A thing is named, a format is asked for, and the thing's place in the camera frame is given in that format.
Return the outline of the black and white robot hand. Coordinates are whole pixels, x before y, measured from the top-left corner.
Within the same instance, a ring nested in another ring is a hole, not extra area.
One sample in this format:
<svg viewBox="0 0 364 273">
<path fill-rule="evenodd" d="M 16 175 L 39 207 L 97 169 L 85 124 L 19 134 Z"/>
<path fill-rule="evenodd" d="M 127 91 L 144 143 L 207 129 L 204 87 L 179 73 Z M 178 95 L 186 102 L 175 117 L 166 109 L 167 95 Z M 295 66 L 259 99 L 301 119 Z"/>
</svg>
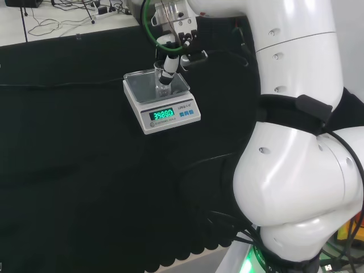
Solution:
<svg viewBox="0 0 364 273">
<path fill-rule="evenodd" d="M 169 85 L 179 66 L 186 68 L 193 61 L 207 57 L 198 50 L 197 14 L 187 1 L 159 1 L 150 22 L 160 26 L 163 34 L 156 38 L 156 67 L 161 70 L 158 83 Z"/>
</svg>

